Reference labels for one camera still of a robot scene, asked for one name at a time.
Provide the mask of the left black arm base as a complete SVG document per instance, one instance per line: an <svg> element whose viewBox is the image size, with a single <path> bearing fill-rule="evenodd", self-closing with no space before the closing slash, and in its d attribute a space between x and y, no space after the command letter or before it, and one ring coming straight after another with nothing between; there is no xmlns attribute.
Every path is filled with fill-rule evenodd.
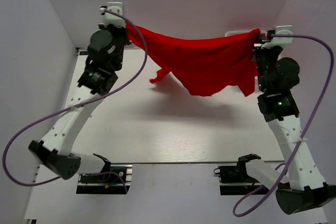
<svg viewBox="0 0 336 224"><path fill-rule="evenodd" d="M78 195L126 195L132 179L131 164L112 164L110 173L92 176L79 175Z"/></svg>

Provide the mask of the red t shirt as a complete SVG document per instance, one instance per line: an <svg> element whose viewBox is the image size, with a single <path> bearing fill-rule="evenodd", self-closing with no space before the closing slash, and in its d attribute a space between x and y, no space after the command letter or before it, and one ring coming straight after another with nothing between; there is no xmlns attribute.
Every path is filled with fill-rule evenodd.
<svg viewBox="0 0 336 224"><path fill-rule="evenodd" d="M209 97L227 86L237 86L244 96L255 90L256 63L251 60L261 31L211 39L179 39L127 24L129 39L148 51L160 67L150 79L158 83L169 73L191 95Z"/></svg>

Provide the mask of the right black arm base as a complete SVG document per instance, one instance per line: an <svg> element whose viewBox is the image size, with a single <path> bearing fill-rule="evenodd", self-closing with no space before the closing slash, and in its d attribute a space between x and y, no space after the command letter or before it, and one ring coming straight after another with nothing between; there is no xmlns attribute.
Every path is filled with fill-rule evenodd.
<svg viewBox="0 0 336 224"><path fill-rule="evenodd" d="M265 195L268 189L258 180L247 175L247 160L239 160L236 165L221 165L213 170L219 178L221 196Z"/></svg>

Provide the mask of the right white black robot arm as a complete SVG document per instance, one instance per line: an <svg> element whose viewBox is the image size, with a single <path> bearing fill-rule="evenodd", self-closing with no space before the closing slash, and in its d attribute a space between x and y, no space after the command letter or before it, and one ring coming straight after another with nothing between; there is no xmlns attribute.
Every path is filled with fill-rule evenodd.
<svg viewBox="0 0 336 224"><path fill-rule="evenodd" d="M243 217L256 210L272 193L280 209L295 214L320 208L335 199L335 185L329 185L319 172L304 139L299 110L291 88L299 83L300 67L291 58L279 59L280 46L255 50L257 64L258 107L272 130L285 160L282 172L274 170L259 156L249 154L237 162L238 177L247 182L252 178L268 189L268 193L249 210L237 213Z"/></svg>

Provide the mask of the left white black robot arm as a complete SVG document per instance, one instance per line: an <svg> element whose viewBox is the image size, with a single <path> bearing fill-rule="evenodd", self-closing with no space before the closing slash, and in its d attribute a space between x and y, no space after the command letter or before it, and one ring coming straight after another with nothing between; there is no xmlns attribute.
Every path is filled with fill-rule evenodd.
<svg viewBox="0 0 336 224"><path fill-rule="evenodd" d="M72 147L89 116L110 92L121 70L124 47L130 43L126 26L100 25L92 34L85 68L70 101L51 130L28 149L47 168L63 179L70 179L80 168L81 157Z"/></svg>

